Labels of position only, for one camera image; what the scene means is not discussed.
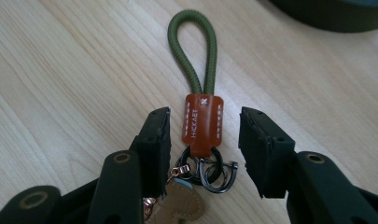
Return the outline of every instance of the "gunmetal d-ring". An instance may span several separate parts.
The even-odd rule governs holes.
[[[223,158],[221,157],[220,152],[217,150],[217,148],[212,147],[211,149],[212,154],[215,156],[216,161],[214,162],[215,170],[212,174],[208,175],[206,180],[207,183],[214,183],[218,180],[221,173],[223,172]],[[182,166],[188,163],[188,157],[190,156],[189,147],[187,147],[183,153],[180,159],[177,161],[176,166]],[[199,162],[197,162],[197,169],[195,171],[195,174],[186,173],[180,176],[182,179],[189,180],[192,184],[201,186],[203,184],[201,180],[201,174],[200,174],[200,166]]]
[[[232,164],[225,164],[223,163],[223,166],[229,166],[231,168],[231,176],[229,182],[227,182],[227,172],[223,168],[223,176],[224,181],[221,184],[220,187],[214,188],[211,186],[211,183],[208,182],[208,172],[212,167],[209,167],[206,169],[206,171],[203,170],[204,164],[207,163],[205,159],[200,159],[199,161],[199,167],[200,167],[200,177],[201,181],[203,183],[203,187],[207,190],[213,192],[213,193],[224,193],[227,190],[229,190],[232,186],[232,184],[235,181],[235,177],[237,176],[237,170],[238,170],[238,162],[234,161]]]

